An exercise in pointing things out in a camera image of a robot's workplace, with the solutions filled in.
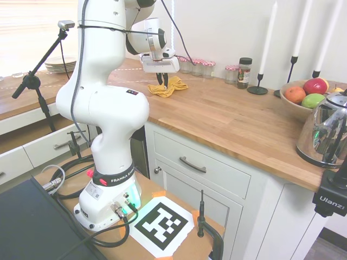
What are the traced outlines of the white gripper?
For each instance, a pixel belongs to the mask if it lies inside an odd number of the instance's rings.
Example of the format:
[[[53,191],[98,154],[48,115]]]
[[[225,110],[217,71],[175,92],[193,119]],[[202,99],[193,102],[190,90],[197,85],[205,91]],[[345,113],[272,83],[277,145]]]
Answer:
[[[143,71],[146,73],[156,73],[158,84],[161,85],[164,79],[164,87],[168,88],[169,77],[167,73],[176,73],[179,71],[179,62],[177,57],[164,58],[161,61],[154,61],[150,54],[140,54],[140,61]]]

